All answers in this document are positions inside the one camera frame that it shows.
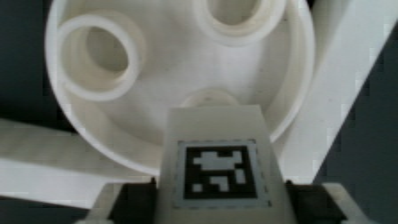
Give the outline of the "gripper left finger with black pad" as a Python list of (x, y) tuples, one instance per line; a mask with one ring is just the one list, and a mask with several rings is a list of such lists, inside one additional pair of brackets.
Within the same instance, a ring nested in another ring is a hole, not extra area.
[(156, 180), (108, 183), (87, 216), (73, 224), (155, 224)]

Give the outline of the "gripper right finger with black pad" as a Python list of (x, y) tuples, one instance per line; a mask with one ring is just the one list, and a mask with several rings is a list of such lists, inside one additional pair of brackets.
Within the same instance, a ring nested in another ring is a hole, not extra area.
[(284, 186), (299, 224), (371, 224), (339, 183), (295, 184), (288, 180)]

